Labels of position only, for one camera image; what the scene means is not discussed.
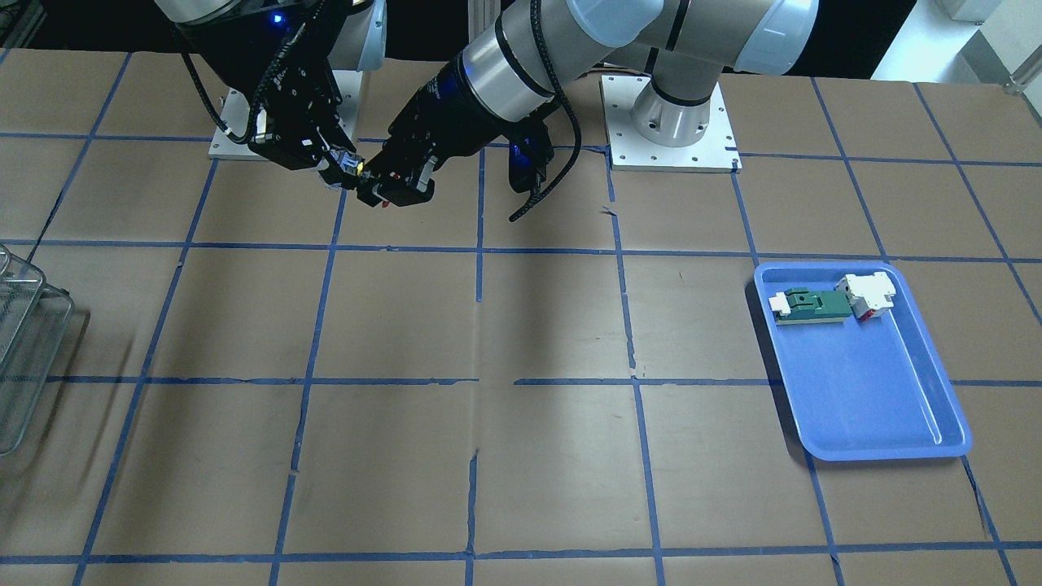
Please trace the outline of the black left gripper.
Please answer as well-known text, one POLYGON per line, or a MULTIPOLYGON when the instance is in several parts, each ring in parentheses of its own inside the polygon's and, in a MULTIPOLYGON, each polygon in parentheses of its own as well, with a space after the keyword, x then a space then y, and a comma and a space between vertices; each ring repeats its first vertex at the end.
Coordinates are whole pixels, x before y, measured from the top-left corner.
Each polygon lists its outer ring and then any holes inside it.
POLYGON ((383 158, 359 164, 355 194, 376 196, 397 207, 428 203, 435 193, 436 158, 442 164, 475 155, 504 135, 507 124, 483 106, 466 78, 464 63, 449 62, 388 126, 383 158))

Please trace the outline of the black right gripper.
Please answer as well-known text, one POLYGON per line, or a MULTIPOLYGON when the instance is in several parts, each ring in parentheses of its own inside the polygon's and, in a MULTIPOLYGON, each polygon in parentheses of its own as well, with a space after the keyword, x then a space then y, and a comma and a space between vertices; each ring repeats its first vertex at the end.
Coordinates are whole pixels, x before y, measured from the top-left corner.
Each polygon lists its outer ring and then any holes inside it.
POLYGON ((358 187, 357 146, 347 143, 328 51, 221 50, 220 78, 246 103, 244 115, 220 121, 227 140, 286 169, 317 170, 328 189, 358 187))

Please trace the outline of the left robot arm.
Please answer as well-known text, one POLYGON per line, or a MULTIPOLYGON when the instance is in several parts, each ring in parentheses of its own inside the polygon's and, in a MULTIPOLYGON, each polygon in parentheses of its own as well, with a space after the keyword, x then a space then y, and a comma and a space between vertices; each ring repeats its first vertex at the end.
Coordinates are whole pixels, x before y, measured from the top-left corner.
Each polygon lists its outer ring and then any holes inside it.
POLYGON ((425 86, 362 167, 362 203, 406 207, 433 197, 433 174, 475 155, 495 138, 510 142, 511 189, 529 212, 561 181, 548 181, 554 153, 545 119, 568 116, 573 149, 584 131, 565 89, 596 64, 649 77, 632 121, 663 147, 696 143, 708 101, 725 69, 788 72, 814 28, 816 1, 516 1, 425 86))

